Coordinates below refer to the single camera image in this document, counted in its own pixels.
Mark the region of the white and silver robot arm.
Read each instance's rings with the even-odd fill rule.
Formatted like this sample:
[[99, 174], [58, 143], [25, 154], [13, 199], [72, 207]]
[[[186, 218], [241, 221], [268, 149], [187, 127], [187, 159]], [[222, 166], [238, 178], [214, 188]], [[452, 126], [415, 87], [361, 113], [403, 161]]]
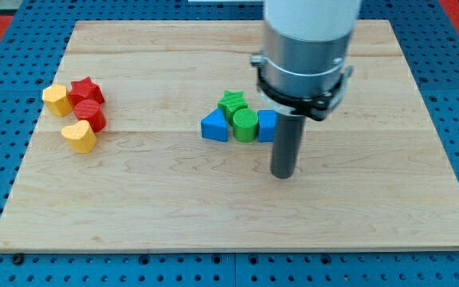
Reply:
[[252, 55], [262, 100], [283, 116], [324, 120], [352, 68], [347, 47], [361, 0], [266, 0], [261, 51]]

